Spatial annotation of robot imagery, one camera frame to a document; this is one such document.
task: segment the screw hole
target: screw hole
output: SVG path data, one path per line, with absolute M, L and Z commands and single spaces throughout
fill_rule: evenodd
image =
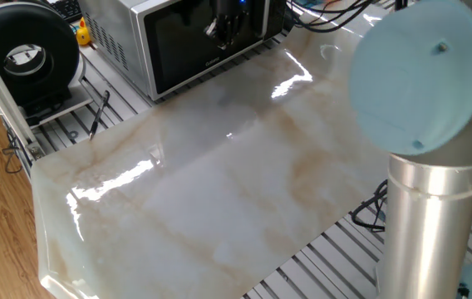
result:
M 413 141 L 413 147 L 418 149 L 418 150 L 422 150 L 425 148 L 425 145 L 423 145 L 419 140 L 415 140 Z

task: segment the keyboard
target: keyboard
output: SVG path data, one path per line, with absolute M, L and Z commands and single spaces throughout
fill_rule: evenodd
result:
M 67 22 L 75 22 L 82 17 L 77 0 L 46 0 L 46 2 Z

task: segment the glossy surface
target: glossy surface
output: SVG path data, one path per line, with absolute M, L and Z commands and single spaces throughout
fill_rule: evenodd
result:
M 296 28 L 39 160 L 42 285 L 58 298 L 239 298 L 355 208 L 386 177 L 347 97 L 355 45 L 382 13 L 366 15 L 333 34 Z

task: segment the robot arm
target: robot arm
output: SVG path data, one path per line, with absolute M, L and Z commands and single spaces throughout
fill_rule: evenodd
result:
M 204 32 L 221 49 L 234 42 L 248 16 L 246 0 L 210 0 L 214 11 L 214 20 L 204 29 Z

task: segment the cable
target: cable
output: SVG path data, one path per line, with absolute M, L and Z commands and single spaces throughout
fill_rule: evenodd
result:
M 363 10 L 365 10 L 369 5 L 372 3 L 372 0 L 356 0 L 353 4 L 351 4 L 349 7 L 342 9 L 342 10 L 327 10 L 327 6 L 334 3 L 338 2 L 340 0 L 332 1 L 330 3 L 327 3 L 323 8 L 317 9 L 317 8 L 312 8 L 312 7 L 305 7 L 301 8 L 298 6 L 296 3 L 293 3 L 293 0 L 290 0 L 289 2 L 286 2 L 286 6 L 289 10 L 289 13 L 291 14 L 291 19 L 293 20 L 294 26 L 296 27 L 304 27 L 307 30 L 311 32 L 317 32 L 317 33 L 327 33 L 327 32 L 334 32 L 339 28 L 342 28 L 345 26 L 347 23 L 352 21 L 355 17 L 357 17 Z M 336 14 L 335 17 L 329 19 L 328 21 L 323 21 L 323 22 L 316 22 L 317 19 L 312 20 L 311 22 L 303 22 L 301 18 L 293 11 L 294 7 L 299 7 L 301 10 L 308 10 L 311 12 L 318 12 L 321 13 L 321 16 L 318 18 L 320 19 L 324 14 Z M 316 28 L 320 27 L 329 23 L 332 23 L 339 19 L 340 17 L 343 17 L 346 13 L 348 12 L 354 12 L 349 18 L 347 18 L 345 21 L 342 23 L 336 25 L 335 27 L 330 27 L 330 28 Z
M 19 147 L 16 146 L 17 137 L 12 132 L 11 128 L 7 130 L 7 139 L 9 140 L 9 146 L 6 149 L 2 149 L 2 154 L 9 157 L 7 159 L 7 163 L 5 164 L 5 172 L 8 174 L 17 174 L 20 171 L 22 171 L 22 166 L 20 166 L 20 169 L 18 170 L 14 170 L 14 171 L 9 170 L 9 165 L 11 164 L 12 157 L 16 154 L 16 151 L 20 149 Z
M 361 205 L 356 208 L 354 211 L 351 213 L 351 220 L 354 222 L 354 224 L 361 226 L 363 228 L 369 228 L 373 233 L 382 233 L 386 231 L 386 227 L 381 226 L 381 225 L 376 225 L 376 222 L 378 221 L 378 216 L 380 214 L 380 211 L 384 205 L 384 202 L 387 199 L 387 179 L 380 183 L 378 185 L 378 188 L 376 188 L 376 191 L 374 193 L 374 196 L 367 201 L 361 203 Z M 372 204 L 375 204 L 376 206 L 376 216 L 375 216 L 375 221 L 373 224 L 369 223 L 363 223 L 362 221 L 358 220 L 358 214 L 365 208 L 368 208 Z

